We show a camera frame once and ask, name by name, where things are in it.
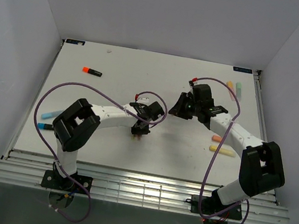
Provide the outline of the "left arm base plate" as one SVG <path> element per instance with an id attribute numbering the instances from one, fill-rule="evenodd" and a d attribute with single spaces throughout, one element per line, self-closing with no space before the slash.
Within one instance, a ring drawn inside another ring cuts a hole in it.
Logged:
<path id="1" fill-rule="evenodd" d="M 91 186 L 93 182 L 92 177 L 78 175 L 78 173 L 73 174 L 71 177 L 75 179 L 78 183 L 80 183 L 83 187 L 85 187 L 88 192 L 91 191 Z M 67 192 L 74 191 L 79 194 L 85 194 L 85 191 L 81 187 L 79 187 L 79 185 L 76 185 L 76 183 L 74 183 L 67 177 L 65 178 L 61 177 L 58 171 L 54 171 L 54 170 L 45 171 L 41 181 L 41 187 L 45 187 L 47 189 L 53 189 L 53 190 L 62 190 Z"/>

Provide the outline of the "black blue-capped highlighter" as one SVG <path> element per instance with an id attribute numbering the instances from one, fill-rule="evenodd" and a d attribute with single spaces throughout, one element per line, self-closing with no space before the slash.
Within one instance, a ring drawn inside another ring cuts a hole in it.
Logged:
<path id="1" fill-rule="evenodd" d="M 48 124 L 48 123 L 37 123 L 38 129 L 41 130 L 47 130 L 47 131 L 53 131 L 54 127 L 52 124 Z"/>

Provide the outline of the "pastel green highlighter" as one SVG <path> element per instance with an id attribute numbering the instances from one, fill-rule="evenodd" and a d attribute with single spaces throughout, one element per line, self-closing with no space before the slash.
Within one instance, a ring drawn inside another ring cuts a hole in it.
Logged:
<path id="1" fill-rule="evenodd" d="M 241 101 L 242 99 L 242 84 L 237 82 L 236 83 L 236 97 L 238 101 Z"/>

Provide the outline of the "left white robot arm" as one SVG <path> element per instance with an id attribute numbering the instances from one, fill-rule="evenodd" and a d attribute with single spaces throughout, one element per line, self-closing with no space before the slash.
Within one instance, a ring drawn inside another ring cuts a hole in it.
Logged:
<path id="1" fill-rule="evenodd" d="M 120 126 L 130 128 L 133 135 L 147 135 L 150 133 L 149 123 L 158 121 L 166 114 L 158 102 L 150 105 L 131 102 L 115 107 L 92 105 L 81 98 L 52 123 L 57 143 L 53 169 L 60 178 L 74 175 L 77 172 L 78 150 L 97 129 Z"/>

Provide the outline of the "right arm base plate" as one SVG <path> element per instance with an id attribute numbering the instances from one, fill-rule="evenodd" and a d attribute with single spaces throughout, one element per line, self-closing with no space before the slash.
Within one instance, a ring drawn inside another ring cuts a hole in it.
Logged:
<path id="1" fill-rule="evenodd" d="M 218 213 L 220 211 L 223 211 L 228 206 L 224 206 L 222 204 L 216 204 L 211 197 L 201 197 L 201 212 L 204 215 L 212 215 L 215 213 Z M 186 202 L 188 202 L 191 205 L 190 211 L 192 213 L 199 213 L 199 195 L 192 195 L 191 198 L 187 199 Z M 227 219 L 234 219 L 234 220 L 242 220 L 242 209 L 241 205 L 237 205 L 236 207 L 228 210 L 227 212 L 222 212 L 222 214 L 218 215 L 218 217 L 221 218 L 227 218 Z"/>

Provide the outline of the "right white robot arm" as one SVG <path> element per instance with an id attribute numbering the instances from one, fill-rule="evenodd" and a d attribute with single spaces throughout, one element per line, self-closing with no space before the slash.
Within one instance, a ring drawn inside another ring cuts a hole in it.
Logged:
<path id="1" fill-rule="evenodd" d="M 196 117 L 207 129 L 218 134 L 240 157 L 239 176 L 219 187 L 211 196 L 200 196 L 197 211 L 202 215 L 222 215 L 242 201 L 285 184 L 281 150 L 275 142 L 264 142 L 235 122 L 228 111 L 215 105 L 209 85 L 189 83 L 169 114 L 182 119 Z"/>

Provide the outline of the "pastel coral highlighter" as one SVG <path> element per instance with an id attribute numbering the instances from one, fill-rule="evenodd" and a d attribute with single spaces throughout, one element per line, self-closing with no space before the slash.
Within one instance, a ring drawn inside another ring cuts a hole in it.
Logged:
<path id="1" fill-rule="evenodd" d="M 221 142 L 222 138 L 219 137 L 218 135 L 213 135 L 213 136 L 212 136 L 212 140 L 213 140 L 214 142 Z"/>

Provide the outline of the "pastel yellow highlighter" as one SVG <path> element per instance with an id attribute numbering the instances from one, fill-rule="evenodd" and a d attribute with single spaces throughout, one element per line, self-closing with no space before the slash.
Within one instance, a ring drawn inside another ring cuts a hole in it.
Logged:
<path id="1" fill-rule="evenodd" d="M 218 146 L 216 146 L 216 145 L 210 145 L 209 150 L 212 151 L 212 152 L 217 151 L 220 154 L 230 156 L 230 157 L 235 157 L 236 156 L 236 153 L 233 152 L 232 150 L 228 150 L 228 149 L 224 149 L 224 148 L 218 148 Z"/>

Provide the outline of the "black orange-capped highlighter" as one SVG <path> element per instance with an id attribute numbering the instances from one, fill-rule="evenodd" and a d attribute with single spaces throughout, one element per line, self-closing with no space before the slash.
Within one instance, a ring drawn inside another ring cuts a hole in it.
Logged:
<path id="1" fill-rule="evenodd" d="M 101 77 L 102 76 L 101 72 L 96 71 L 94 69 L 91 69 L 89 67 L 83 67 L 82 71 L 85 72 L 85 73 L 89 73 L 89 74 L 95 75 L 96 77 Z"/>

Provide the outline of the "aluminium frame rails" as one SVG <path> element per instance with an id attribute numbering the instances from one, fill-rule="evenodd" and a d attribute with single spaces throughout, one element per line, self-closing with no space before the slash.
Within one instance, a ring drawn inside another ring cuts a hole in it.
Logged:
<path id="1" fill-rule="evenodd" d="M 45 155 L 12 151 L 0 159 L 0 183 L 40 188 L 46 170 L 52 168 L 52 158 Z M 155 175 L 123 171 L 110 167 L 77 164 L 78 173 L 93 178 L 93 199 L 138 206 L 142 208 L 189 214 L 186 199 L 200 193 L 200 184 Z M 273 193 L 260 194 L 242 204 L 246 224 L 290 224 L 286 207 L 276 203 Z"/>

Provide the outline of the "left blue corner label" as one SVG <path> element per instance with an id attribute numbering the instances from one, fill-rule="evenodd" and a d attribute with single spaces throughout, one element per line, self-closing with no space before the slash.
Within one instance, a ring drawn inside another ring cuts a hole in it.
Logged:
<path id="1" fill-rule="evenodd" d="M 69 39 L 69 38 L 65 40 L 65 43 L 72 44 L 72 45 L 82 45 L 82 46 L 85 45 L 85 41 L 79 41 L 79 40 Z"/>

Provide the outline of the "pastel orange highlighter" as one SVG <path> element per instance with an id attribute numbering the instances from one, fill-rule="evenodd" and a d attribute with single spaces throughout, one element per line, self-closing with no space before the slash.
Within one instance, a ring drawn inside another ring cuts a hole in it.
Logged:
<path id="1" fill-rule="evenodd" d="M 234 90 L 234 86 L 233 86 L 234 84 L 233 84 L 233 82 L 232 81 L 228 81 L 227 82 L 227 86 L 228 86 L 228 88 L 229 88 L 229 93 L 230 93 L 230 97 L 231 97 L 231 100 L 232 101 L 236 101 L 235 100 L 235 98 L 236 98 L 236 92 L 235 92 L 235 90 Z"/>

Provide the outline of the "pastel blue highlighter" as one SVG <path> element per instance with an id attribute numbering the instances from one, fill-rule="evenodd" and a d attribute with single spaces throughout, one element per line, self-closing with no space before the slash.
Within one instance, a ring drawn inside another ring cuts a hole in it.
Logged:
<path id="1" fill-rule="evenodd" d="M 60 115 L 62 113 L 62 110 L 58 110 L 58 111 L 52 111 L 52 112 L 48 112 L 48 113 L 44 113 L 41 114 L 41 118 L 42 119 L 50 119 L 50 118 L 55 118 L 58 115 Z"/>

